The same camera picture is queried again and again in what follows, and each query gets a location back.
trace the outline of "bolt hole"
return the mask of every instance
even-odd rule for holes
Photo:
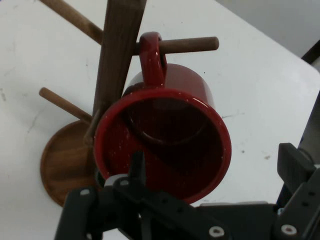
[[[88,195],[89,193],[90,193],[89,189],[83,189],[81,190],[80,195],[84,196],[84,195]]]
[[[178,207],[178,209],[176,211],[177,211],[177,213],[181,214],[184,210],[182,207]]]

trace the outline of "white table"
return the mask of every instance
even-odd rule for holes
[[[105,0],[69,0],[102,28]],[[47,87],[91,113],[100,46],[34,0],[0,1],[0,238],[53,239],[61,207],[40,178],[50,137],[76,119],[42,99]],[[217,51],[167,55],[210,86],[232,141],[222,183],[195,205],[268,201],[282,187],[278,144],[296,147],[320,89],[319,73],[213,0],[149,0],[140,34],[217,36]],[[140,71],[134,57],[128,73]]]

